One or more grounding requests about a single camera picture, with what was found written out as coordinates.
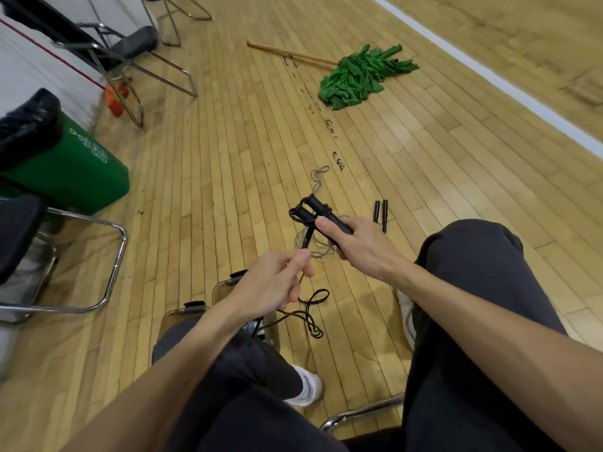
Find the court line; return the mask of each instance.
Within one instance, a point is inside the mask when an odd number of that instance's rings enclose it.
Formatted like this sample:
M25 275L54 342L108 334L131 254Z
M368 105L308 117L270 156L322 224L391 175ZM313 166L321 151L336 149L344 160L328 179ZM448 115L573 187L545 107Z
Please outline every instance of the court line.
M442 39L441 37L433 33L433 31L424 27L409 15L403 13L399 8L392 5L387 0L373 1L382 8L389 11L391 14L395 15L398 19L403 21L406 25L415 30L421 36L431 41L434 45L438 46L439 48L447 52L449 55L452 55L454 58L456 58L459 62L471 68L473 71L475 71L478 75L482 76L486 81L491 83L497 89L503 91L515 101L525 106L531 112L539 116L540 119L552 125L554 128L562 132L565 136L576 141L578 144L584 146L585 149L588 149L593 154L603 159L603 143L601 143L598 139L586 133L584 130L565 119L563 116L555 113L552 109L550 109L545 104L542 104L536 98L528 95L523 90L518 89L515 85L511 84L506 79L503 79L502 77L494 73L494 71L485 67L477 60L472 59L466 53L457 49L448 41Z

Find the red line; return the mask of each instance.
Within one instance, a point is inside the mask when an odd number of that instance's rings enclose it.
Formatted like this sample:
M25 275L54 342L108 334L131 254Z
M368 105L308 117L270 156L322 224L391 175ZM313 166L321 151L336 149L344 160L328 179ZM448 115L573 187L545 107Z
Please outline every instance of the red line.
M86 79L88 79L88 81L90 81L91 83L99 86L102 90L105 90L104 86L101 85L100 83L97 83L94 79L92 79L90 76L88 76L86 73L84 73L83 71L79 70L78 68L74 67L71 63L65 61L64 59L60 58L57 54L55 54L54 52L51 52L50 50L48 50L46 47L44 47L43 45L41 45L40 43L36 42L36 40L28 37L25 33L23 33L22 31L20 31L19 29L16 29L15 27L13 27L10 23L5 22L3 19L0 19L0 23L4 24L5 26L7 26L8 28L10 28L12 31L18 33L19 35L21 35L22 37L24 37L26 40L28 40L30 43L35 44L37 47L39 47L40 49L42 49L44 52L49 53L50 55L52 55L54 58L56 58L57 60L59 60L62 64L67 65L69 68L71 68L73 71L75 71L76 73L84 76Z

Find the green trash bin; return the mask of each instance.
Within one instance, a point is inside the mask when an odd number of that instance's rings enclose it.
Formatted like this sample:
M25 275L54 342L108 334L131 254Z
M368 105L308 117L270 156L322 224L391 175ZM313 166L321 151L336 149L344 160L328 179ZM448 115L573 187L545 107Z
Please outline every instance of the green trash bin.
M128 193L128 168L65 114L62 121L58 144L1 174L61 207L95 214Z

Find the wooden mop handle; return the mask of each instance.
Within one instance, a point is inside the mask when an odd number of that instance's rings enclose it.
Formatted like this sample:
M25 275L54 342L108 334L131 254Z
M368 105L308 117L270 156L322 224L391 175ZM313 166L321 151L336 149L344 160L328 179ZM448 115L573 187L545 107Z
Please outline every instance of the wooden mop handle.
M257 43L252 43L250 41L247 41L247 45L249 47L253 47L255 49L261 49L262 51L268 51L268 52L272 52L272 53L277 53L279 55L284 55L284 56L290 55L291 57L294 57L294 58L302 58L302 59L305 59L305 60L312 60L312 61L315 61L315 62L326 63L327 65L337 66L337 62L334 62L333 60L327 60L325 58L315 57L313 55L306 55L305 53L286 51L284 49L277 49L276 47L272 47L272 46L259 45Z

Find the forearm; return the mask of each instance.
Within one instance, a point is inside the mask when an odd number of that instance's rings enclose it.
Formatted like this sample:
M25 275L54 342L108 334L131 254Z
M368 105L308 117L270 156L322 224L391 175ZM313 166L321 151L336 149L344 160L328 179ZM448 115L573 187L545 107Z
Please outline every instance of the forearm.
M603 448L603 354L399 261L388 273L543 431L569 451Z
M173 349L74 436L63 452L162 449L194 388L242 324L236 303L210 308Z

